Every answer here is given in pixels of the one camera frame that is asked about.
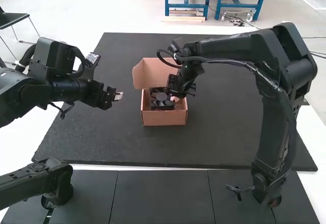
chair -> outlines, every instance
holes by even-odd
[[[0,30],[3,30],[5,28],[11,26],[11,28],[12,28],[14,34],[15,34],[16,40],[18,42],[20,42],[20,43],[33,44],[31,42],[25,42],[25,41],[22,41],[22,40],[18,40],[17,35],[15,33],[15,30],[14,30],[14,27],[13,27],[14,24],[16,24],[18,22],[21,22],[22,20],[27,19],[27,18],[32,23],[32,26],[34,27],[37,35],[40,37],[40,34],[38,33],[37,29],[35,28],[32,20],[30,19],[30,15],[29,14],[6,13],[5,11],[3,11],[3,9],[1,7],[0,7]],[[0,39],[4,42],[5,46],[8,48],[9,52],[15,58],[15,60],[18,60],[16,58],[16,56],[14,55],[14,53],[11,51],[11,49],[8,47],[8,45],[6,44],[6,42],[3,40],[3,38],[1,36],[0,36]]]

robotic arm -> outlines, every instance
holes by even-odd
[[[81,61],[73,71],[75,57]],[[107,110],[122,93],[93,79],[100,56],[81,51],[68,44],[40,38],[31,46],[15,70],[7,68],[0,59],[0,128],[24,116],[35,106],[47,109],[53,102],[64,101],[70,108],[61,112],[61,118],[72,109],[75,101]],[[27,75],[23,74],[29,65]],[[70,183],[72,166],[50,158],[33,160],[32,164],[0,176],[0,210],[24,199],[43,195],[42,206],[60,206],[73,196]]]
[[[162,51],[173,57],[177,65],[166,62],[160,55]],[[294,24],[205,39],[187,43],[183,48],[173,41],[168,51],[158,50],[157,56],[179,69],[177,75],[169,75],[167,84],[169,93],[179,98],[193,94],[194,81],[204,73],[204,63],[241,66],[255,74],[262,96],[263,122],[259,149],[252,163],[253,186],[227,189],[252,191],[259,203],[278,206],[281,187],[296,152],[296,115],[317,74],[316,63]]]

cooling fan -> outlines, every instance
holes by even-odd
[[[174,110],[175,102],[166,88],[150,88],[150,104],[152,110]]]

floor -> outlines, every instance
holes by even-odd
[[[211,0],[213,9],[215,4],[216,0]],[[94,50],[103,32],[230,35],[255,30],[253,27],[230,27],[231,24],[227,21],[215,21],[212,10],[209,11],[208,20],[200,25],[162,23],[164,0],[0,0],[0,6],[8,12],[30,13],[41,36],[78,46],[84,54]],[[282,21],[291,21],[297,25],[302,36],[314,37],[326,36],[325,20],[325,10],[315,10],[303,0],[265,0],[259,20],[252,24],[264,28]],[[17,24],[15,30],[21,39],[37,40],[37,35],[27,20]],[[3,30],[0,34],[18,58],[28,48],[27,44],[16,42],[10,29]],[[325,39],[306,39],[305,41],[310,50],[326,52]],[[2,43],[0,43],[0,57],[5,61],[14,61]],[[316,62],[319,71],[307,99],[326,124],[326,89],[324,88],[326,61],[316,59]],[[326,223],[323,209],[326,199],[323,186],[326,179],[324,157],[326,155],[324,143],[326,131],[325,125],[312,107],[304,106],[301,109],[297,129],[318,165],[319,171],[314,174],[300,173],[300,179],[320,223]],[[31,156],[44,138],[56,114],[57,111],[52,108],[47,111],[36,108],[24,118],[0,129],[0,175],[30,162]],[[81,167],[85,168],[82,165],[75,166],[76,169]],[[0,212],[0,219],[4,213],[4,211]]]

cardboard box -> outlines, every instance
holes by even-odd
[[[166,59],[172,64],[172,58]],[[169,74],[176,74],[178,69],[162,63],[158,58],[143,58],[133,69],[132,78],[135,89],[142,90],[141,116],[144,126],[186,125],[187,99],[175,104],[174,110],[151,110],[149,88],[166,87]]]

